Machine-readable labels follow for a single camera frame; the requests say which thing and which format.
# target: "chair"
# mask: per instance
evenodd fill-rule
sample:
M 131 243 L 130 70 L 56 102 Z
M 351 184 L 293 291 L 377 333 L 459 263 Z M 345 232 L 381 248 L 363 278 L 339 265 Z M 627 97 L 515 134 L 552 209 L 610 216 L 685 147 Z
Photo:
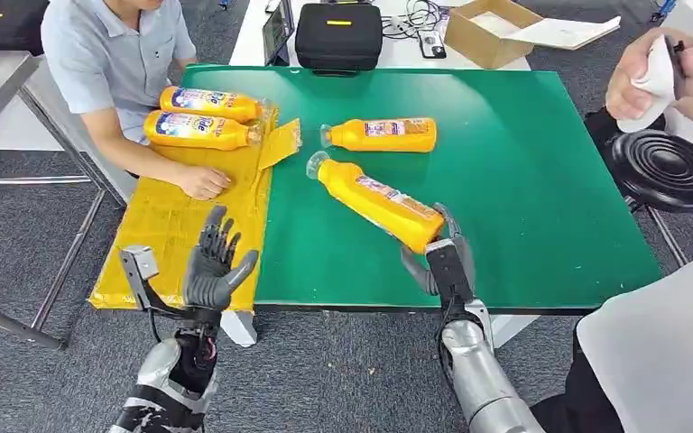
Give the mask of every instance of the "chair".
M 664 132 L 663 116 L 651 129 L 624 134 L 602 108 L 588 114 L 585 125 L 629 209 L 645 210 L 679 267 L 687 264 L 660 211 L 693 212 L 693 143 Z

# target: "black bag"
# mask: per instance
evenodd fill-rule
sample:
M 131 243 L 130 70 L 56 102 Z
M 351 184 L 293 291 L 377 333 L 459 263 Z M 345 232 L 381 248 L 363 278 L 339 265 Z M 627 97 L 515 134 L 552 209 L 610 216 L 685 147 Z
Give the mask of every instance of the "black bag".
M 0 0 L 0 51 L 43 54 L 41 22 L 48 5 L 49 0 Z
M 296 55 L 308 69 L 370 70 L 382 37 L 381 12 L 373 5 L 307 4 L 296 29 Z

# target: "yellow plastic bottle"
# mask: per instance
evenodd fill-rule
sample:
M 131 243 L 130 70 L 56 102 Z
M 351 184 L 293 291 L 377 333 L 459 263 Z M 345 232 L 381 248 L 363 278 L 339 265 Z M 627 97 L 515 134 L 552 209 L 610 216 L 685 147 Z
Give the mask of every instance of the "yellow plastic bottle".
M 331 160 L 323 151 L 310 157 L 307 176 L 319 180 L 328 194 L 415 253 L 424 253 L 426 245 L 445 223 L 442 215 L 431 207 L 365 176 L 355 164 Z
M 169 86 L 161 92 L 161 109 L 224 117 L 244 124 L 262 116 L 263 103 L 238 93 Z
M 437 141 L 437 124 L 428 117 L 404 119 L 354 119 L 337 126 L 320 127 L 323 147 L 350 151 L 431 152 Z
M 262 140 L 261 125 L 245 126 L 232 119 L 155 110 L 144 119 L 144 135 L 164 146 L 232 151 Z

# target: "green tabletop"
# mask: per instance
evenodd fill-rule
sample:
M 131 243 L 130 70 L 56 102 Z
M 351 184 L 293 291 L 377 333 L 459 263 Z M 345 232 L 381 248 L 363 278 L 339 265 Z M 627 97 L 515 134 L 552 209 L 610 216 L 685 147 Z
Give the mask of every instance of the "green tabletop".
M 553 72 L 187 68 L 183 86 L 267 97 L 303 146 L 273 169 L 257 304 L 438 307 L 400 264 L 398 243 L 304 174 L 321 124 L 428 116 L 427 154 L 329 151 L 421 202 L 448 206 L 495 312 L 590 309 L 660 278 L 658 265 Z

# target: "humanoid robot arm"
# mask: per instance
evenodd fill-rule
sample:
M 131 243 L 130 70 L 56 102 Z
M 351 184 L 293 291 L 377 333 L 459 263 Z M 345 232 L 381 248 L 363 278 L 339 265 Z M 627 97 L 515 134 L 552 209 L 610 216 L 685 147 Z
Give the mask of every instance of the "humanoid robot arm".
M 214 207 L 190 254 L 182 287 L 185 309 L 166 305 L 148 282 L 158 273 L 152 250 L 129 246 L 120 253 L 137 307 L 148 313 L 184 320 L 174 337 L 150 351 L 136 385 L 109 433 L 192 433 L 203 425 L 217 391 L 216 336 L 230 294 L 251 273 L 258 252 L 251 251 L 231 268 L 240 234 L 227 241 L 232 219 L 222 226 L 226 209 Z
M 424 268 L 406 248 L 402 263 L 429 294 L 439 294 L 443 311 L 438 333 L 439 361 L 471 433 L 541 433 L 530 408 L 519 398 L 495 359 L 490 316 L 475 295 L 474 262 L 456 220 L 434 206 L 448 225 L 448 237 L 426 247 Z

